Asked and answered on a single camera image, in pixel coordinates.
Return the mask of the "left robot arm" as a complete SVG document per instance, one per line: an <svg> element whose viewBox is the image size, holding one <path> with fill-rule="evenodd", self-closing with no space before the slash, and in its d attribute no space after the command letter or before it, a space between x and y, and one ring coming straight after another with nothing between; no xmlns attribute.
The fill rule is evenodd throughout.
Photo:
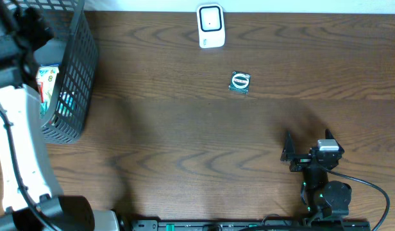
<svg viewBox="0 0 395 231"><path fill-rule="evenodd" d="M76 142L98 61L83 1L0 1L0 230L129 230L67 196L47 144Z"/></svg>

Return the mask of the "light blue tissue pack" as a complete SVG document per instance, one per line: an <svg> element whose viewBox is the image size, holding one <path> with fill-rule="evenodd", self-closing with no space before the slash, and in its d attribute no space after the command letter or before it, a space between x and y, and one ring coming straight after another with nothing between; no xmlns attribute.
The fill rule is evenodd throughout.
<svg viewBox="0 0 395 231"><path fill-rule="evenodd" d="M71 117L72 111L75 109L73 98L74 92L63 92L60 94L61 100L58 102L58 113L65 117Z"/></svg>

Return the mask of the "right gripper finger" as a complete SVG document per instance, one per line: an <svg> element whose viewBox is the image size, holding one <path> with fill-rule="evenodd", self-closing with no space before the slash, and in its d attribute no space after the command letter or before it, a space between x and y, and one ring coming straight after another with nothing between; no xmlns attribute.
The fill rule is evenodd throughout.
<svg viewBox="0 0 395 231"><path fill-rule="evenodd" d="M325 139L335 139L335 137L333 136L333 134L331 133L331 131L328 128L325 130ZM344 148L339 143L338 143L338 145L340 147L339 152L343 152L344 153Z"/></svg>
<svg viewBox="0 0 395 231"><path fill-rule="evenodd" d="M283 150L282 150L282 155L280 157L280 160L282 162L291 161L295 154L296 154L296 151L295 151L295 146L294 146L292 136L289 131L286 131L285 142L283 145Z"/></svg>

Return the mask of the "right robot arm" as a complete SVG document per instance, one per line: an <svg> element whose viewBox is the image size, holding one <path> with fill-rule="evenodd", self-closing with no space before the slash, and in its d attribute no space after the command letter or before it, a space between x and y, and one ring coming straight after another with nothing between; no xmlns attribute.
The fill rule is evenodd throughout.
<svg viewBox="0 0 395 231"><path fill-rule="evenodd" d="M303 225L311 227L325 221L340 223L349 214L351 187L328 179L328 172L338 166L343 153L344 149L329 130L325 130L324 139L319 139L317 145L304 154L296 152L291 134L286 133L280 160L289 163L291 172L303 175L300 195L309 213L302 219Z"/></svg>

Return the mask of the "large yellow snack bag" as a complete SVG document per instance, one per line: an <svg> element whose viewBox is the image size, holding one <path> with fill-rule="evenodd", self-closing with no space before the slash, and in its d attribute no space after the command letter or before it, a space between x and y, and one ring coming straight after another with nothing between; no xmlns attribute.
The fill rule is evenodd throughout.
<svg viewBox="0 0 395 231"><path fill-rule="evenodd" d="M43 117L49 110L56 77L59 73L57 65L41 66L37 73L38 91L40 94L40 116Z"/></svg>

